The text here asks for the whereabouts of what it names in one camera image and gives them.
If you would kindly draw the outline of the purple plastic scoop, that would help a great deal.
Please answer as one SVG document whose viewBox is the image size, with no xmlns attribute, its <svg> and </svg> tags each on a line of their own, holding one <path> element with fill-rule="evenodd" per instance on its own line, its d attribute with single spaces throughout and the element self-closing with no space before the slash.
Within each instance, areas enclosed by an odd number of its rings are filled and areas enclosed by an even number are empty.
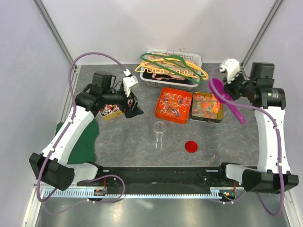
<svg viewBox="0 0 303 227">
<path fill-rule="evenodd" d="M 212 82 L 213 82 L 213 84 L 214 84 L 214 87 L 216 88 L 216 90 L 218 91 L 218 93 L 219 93 L 222 97 L 224 97 L 225 99 L 227 99 L 227 100 L 229 100 L 229 101 L 232 101 L 232 97 L 231 97 L 228 93 L 225 92 L 225 90 L 224 90 L 224 85 L 223 85 L 223 82 L 222 82 L 221 80 L 214 78 L 214 79 L 212 79 Z M 213 88 L 211 87 L 211 85 L 210 85 L 210 82 L 208 82 L 208 85 L 209 85 L 209 88 L 210 88 L 211 92 L 212 92 L 213 95 L 216 97 L 216 99 L 217 99 L 219 102 L 221 102 L 221 103 L 223 103 L 223 104 L 226 104 L 226 105 L 228 106 L 228 108 L 231 110 L 231 112 L 234 114 L 234 116 L 238 119 L 238 121 L 239 121 L 241 124 L 245 124 L 245 123 L 246 123 L 246 119 L 245 119 L 245 117 L 239 112 L 239 110 L 238 110 L 235 106 L 226 103 L 226 102 L 223 101 L 218 95 L 216 95 L 216 94 L 214 93 L 214 89 L 213 89 Z"/>
</svg>

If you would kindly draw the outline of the gold tin of candies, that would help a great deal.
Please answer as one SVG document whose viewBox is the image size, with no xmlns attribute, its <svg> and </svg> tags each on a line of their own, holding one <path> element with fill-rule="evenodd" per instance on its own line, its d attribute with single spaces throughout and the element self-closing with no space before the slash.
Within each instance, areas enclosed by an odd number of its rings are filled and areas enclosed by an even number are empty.
<svg viewBox="0 0 303 227">
<path fill-rule="evenodd" d="M 99 112 L 104 121 L 109 121 L 123 114 L 119 105 L 105 105 Z"/>
</svg>

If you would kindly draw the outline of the gold tin of gummies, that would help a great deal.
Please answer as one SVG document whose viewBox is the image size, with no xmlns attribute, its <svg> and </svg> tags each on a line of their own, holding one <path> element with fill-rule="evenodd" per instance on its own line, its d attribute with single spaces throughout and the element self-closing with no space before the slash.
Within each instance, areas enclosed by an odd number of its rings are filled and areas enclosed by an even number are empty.
<svg viewBox="0 0 303 227">
<path fill-rule="evenodd" d="M 223 104 L 212 93 L 193 92 L 189 117 L 193 121 L 220 123 Z"/>
</svg>

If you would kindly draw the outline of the orange tray of lollipops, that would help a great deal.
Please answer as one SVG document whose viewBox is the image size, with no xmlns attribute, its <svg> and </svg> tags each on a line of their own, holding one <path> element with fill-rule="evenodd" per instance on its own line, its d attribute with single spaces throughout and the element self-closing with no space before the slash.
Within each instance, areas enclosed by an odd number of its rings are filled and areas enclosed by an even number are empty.
<svg viewBox="0 0 303 227">
<path fill-rule="evenodd" d="M 164 87 L 155 107 L 158 119 L 186 124 L 189 118 L 193 94 L 187 91 Z"/>
</svg>

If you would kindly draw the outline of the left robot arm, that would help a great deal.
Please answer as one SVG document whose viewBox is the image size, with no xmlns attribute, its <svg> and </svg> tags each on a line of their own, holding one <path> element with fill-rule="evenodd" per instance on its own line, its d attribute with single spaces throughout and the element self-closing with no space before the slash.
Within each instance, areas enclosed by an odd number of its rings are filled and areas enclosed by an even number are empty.
<svg viewBox="0 0 303 227">
<path fill-rule="evenodd" d="M 68 159 L 86 127 L 106 105 L 118 105 L 126 118 L 143 114 L 131 91 L 131 87 L 138 84 L 137 77 L 124 77 L 118 90 L 111 87 L 112 78 L 113 75 L 106 72 L 95 72 L 92 83 L 76 95 L 76 105 L 53 140 L 40 154 L 30 156 L 29 163 L 38 180 L 61 191 L 84 180 L 93 186 L 103 183 L 104 175 L 97 165 L 90 162 L 68 164 Z"/>
</svg>

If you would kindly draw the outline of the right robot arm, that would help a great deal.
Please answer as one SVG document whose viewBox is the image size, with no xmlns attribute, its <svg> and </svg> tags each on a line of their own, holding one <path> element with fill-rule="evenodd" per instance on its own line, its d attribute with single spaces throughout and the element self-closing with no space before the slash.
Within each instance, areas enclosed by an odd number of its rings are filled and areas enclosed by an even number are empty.
<svg viewBox="0 0 303 227">
<path fill-rule="evenodd" d="M 241 64 L 228 59 L 220 65 L 225 73 L 224 90 L 237 100 L 245 97 L 258 126 L 259 158 L 257 169 L 227 164 L 217 174 L 217 181 L 228 186 L 233 180 L 240 182 L 247 192 L 281 193 L 296 187 L 299 177 L 291 174 L 284 142 L 285 92 L 274 87 L 274 64 L 255 62 L 249 78 L 245 77 Z"/>
</svg>

